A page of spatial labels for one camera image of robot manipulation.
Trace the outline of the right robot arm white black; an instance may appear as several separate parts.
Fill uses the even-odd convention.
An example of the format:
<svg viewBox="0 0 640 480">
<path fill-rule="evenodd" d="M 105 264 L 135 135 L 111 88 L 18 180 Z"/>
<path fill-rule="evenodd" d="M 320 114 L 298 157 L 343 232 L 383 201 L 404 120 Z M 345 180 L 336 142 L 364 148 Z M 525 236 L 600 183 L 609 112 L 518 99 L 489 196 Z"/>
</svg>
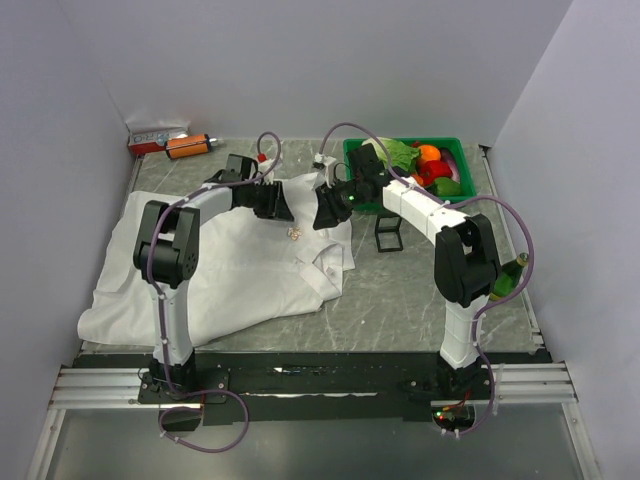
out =
<svg viewBox="0 0 640 480">
<path fill-rule="evenodd" d="M 448 398 L 459 398 L 476 381 L 483 309 L 500 267 L 492 224 L 478 214 L 469 216 L 420 187 L 409 172 L 386 167 L 374 147 L 352 151 L 347 181 L 336 177 L 338 161 L 317 153 L 313 166 L 324 175 L 315 188 L 318 202 L 313 228 L 334 228 L 361 205 L 378 203 L 407 221 L 434 246 L 433 278 L 445 299 L 445 331 L 434 381 Z"/>
</svg>

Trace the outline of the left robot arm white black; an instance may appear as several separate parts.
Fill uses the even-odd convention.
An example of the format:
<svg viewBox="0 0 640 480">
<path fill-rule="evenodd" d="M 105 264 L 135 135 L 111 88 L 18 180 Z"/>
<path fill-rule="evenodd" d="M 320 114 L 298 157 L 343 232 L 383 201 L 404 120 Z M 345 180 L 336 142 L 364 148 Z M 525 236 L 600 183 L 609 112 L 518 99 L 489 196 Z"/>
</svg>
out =
<svg viewBox="0 0 640 480">
<path fill-rule="evenodd" d="M 262 171 L 258 161 L 230 155 L 194 192 L 172 203 L 152 200 L 143 209 L 133 265 L 147 284 L 156 316 L 151 384 L 177 402 L 198 388 L 189 334 L 188 290 L 200 253 L 200 229 L 214 217 L 247 208 L 263 220 L 291 222 L 283 183 L 272 178 L 275 161 Z"/>
</svg>

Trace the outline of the white garment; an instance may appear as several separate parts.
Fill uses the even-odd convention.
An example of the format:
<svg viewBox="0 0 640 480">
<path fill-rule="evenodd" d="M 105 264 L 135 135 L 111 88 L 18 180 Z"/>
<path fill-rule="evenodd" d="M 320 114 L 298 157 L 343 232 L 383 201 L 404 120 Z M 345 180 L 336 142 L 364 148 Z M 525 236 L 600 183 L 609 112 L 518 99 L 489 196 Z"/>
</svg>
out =
<svg viewBox="0 0 640 480">
<path fill-rule="evenodd" d="M 317 199 L 313 173 L 284 183 L 294 222 L 261 220 L 235 208 L 206 222 L 200 254 L 189 283 L 189 333 L 194 345 L 278 317 L 303 315 L 338 298 L 343 273 L 354 268 L 352 227 L 344 222 L 316 231 Z M 106 345 L 151 346 L 156 318 L 149 288 L 133 265 L 133 251 L 144 206 L 155 194 L 130 194 L 116 224 L 92 306 L 77 325 L 79 337 Z M 287 236 L 290 227 L 302 235 Z"/>
</svg>

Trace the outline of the gold brooch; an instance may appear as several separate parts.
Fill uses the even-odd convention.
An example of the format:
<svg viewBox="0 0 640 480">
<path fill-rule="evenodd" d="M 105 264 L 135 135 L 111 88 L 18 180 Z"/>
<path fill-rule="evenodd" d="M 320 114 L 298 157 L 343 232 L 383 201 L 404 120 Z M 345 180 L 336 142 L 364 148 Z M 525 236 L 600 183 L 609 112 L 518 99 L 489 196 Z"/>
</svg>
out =
<svg viewBox="0 0 640 480">
<path fill-rule="evenodd" d="M 287 236 L 292 240 L 292 241 L 297 241 L 302 235 L 302 230 L 298 227 L 290 227 L 287 230 Z"/>
</svg>

